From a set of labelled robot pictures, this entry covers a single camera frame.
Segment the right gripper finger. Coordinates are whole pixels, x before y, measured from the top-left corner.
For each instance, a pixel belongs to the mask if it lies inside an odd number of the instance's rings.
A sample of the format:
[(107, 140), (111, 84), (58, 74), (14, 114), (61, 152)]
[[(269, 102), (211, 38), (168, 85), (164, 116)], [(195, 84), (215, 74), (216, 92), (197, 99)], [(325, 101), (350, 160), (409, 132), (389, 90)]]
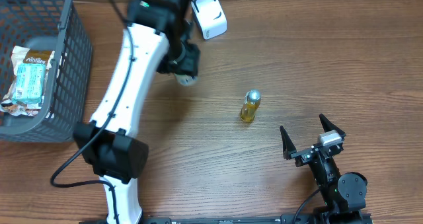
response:
[(319, 114), (319, 119), (325, 132), (336, 131), (341, 138), (345, 138), (346, 133), (334, 125), (324, 114)]
[(282, 137), (283, 157), (286, 160), (290, 160), (292, 155), (297, 152), (297, 149), (283, 126), (280, 126), (280, 133)]

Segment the green lid seasoning jar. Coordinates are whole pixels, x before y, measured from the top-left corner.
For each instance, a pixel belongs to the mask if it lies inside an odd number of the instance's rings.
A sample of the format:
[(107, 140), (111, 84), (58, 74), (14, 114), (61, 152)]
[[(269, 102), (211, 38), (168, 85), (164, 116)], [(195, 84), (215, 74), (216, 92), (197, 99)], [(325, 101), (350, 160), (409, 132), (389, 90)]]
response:
[(180, 85), (185, 87), (192, 86), (198, 81), (197, 76), (174, 74), (174, 77)]

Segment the yellow dish soap bottle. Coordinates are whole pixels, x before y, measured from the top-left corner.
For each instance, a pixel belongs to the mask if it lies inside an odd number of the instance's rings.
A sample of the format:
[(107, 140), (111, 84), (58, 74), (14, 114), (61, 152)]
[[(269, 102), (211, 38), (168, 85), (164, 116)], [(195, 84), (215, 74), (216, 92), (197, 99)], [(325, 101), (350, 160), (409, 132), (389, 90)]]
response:
[(256, 111), (261, 103), (261, 93), (259, 90), (253, 89), (246, 93), (243, 107), (240, 111), (240, 118), (244, 122), (251, 123), (254, 121)]

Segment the teal tissue pack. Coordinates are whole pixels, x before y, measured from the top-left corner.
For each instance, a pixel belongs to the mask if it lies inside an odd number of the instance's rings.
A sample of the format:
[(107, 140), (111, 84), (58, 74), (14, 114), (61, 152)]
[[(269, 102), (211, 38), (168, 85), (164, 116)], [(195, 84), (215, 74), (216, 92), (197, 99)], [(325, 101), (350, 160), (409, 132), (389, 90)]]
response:
[(39, 63), (22, 63), (18, 66), (12, 100), (24, 104), (41, 101), (46, 66)]

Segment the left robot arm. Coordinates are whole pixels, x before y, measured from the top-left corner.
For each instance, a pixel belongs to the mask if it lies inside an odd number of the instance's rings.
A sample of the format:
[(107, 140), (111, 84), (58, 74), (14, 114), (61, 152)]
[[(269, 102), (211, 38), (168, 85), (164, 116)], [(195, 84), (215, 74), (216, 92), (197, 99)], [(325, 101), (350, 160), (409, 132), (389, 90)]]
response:
[(149, 147), (137, 140), (141, 111), (156, 73), (198, 75), (200, 50), (191, 44), (192, 23), (185, 19), (192, 0), (131, 0), (122, 47), (106, 93), (89, 123), (78, 123), (77, 156), (92, 166), (106, 193), (104, 223), (142, 223), (138, 182)]

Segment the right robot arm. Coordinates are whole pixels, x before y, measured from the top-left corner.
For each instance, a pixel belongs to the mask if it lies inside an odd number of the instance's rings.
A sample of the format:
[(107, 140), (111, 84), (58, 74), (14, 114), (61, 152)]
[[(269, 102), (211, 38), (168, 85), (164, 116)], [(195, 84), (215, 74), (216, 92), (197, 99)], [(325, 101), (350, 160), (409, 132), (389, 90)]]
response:
[[(293, 217), (281, 217), (292, 223), (332, 223), (368, 224), (370, 214), (362, 213), (366, 207), (367, 179), (358, 172), (341, 174), (333, 157), (343, 151), (346, 133), (320, 114), (324, 132), (318, 142), (310, 148), (298, 151), (284, 127), (280, 127), (284, 159), (295, 161), (297, 167), (308, 165), (311, 169), (317, 190), (298, 207)], [(325, 205), (316, 207), (312, 214), (300, 216), (306, 204), (317, 194), (321, 194)]]

